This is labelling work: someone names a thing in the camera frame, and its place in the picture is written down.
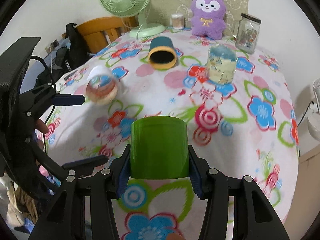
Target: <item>red heart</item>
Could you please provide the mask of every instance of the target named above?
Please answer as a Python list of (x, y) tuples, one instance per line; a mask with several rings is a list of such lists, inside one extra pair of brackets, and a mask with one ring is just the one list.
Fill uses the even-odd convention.
[(186, 93), (186, 91), (183, 89), (178, 93), (178, 96), (183, 96)]

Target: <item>plush toy eye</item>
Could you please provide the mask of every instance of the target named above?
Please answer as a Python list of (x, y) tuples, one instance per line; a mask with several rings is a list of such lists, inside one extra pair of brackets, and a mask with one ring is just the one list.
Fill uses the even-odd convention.
[(211, 5), (213, 11), (218, 11), (220, 9), (220, 4), (215, 0), (211, 1), (209, 4)]
[(197, 1), (196, 1), (196, 7), (197, 7), (198, 9), (201, 9), (202, 6), (204, 6), (204, 4), (205, 4), (205, 1), (204, 1), (204, 0), (197, 0)]

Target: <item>glass jar with handle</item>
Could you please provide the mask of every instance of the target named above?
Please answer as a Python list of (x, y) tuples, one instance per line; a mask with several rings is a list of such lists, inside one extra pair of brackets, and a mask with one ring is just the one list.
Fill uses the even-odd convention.
[(234, 25), (234, 35), (236, 47), (249, 54), (254, 53), (256, 48), (261, 20), (255, 16), (242, 13), (239, 24)]

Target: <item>teal and yellow cup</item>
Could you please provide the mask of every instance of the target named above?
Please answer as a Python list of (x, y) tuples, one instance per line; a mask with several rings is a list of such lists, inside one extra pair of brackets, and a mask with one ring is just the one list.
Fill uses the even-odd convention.
[(154, 38), (150, 43), (148, 61), (154, 69), (158, 70), (174, 67), (177, 62), (177, 53), (172, 40), (164, 36)]
[(188, 177), (187, 124), (171, 116), (135, 121), (131, 126), (130, 166), (135, 179)]

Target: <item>yellow bow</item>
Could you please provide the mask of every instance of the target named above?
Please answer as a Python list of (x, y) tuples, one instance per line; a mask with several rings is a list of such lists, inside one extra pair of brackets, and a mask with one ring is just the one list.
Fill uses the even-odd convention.
[(204, 19), (204, 18), (201, 18), (200, 21), (202, 21), (204, 24), (202, 26), (209, 26), (209, 23), (213, 23), (213, 20), (212, 19)]

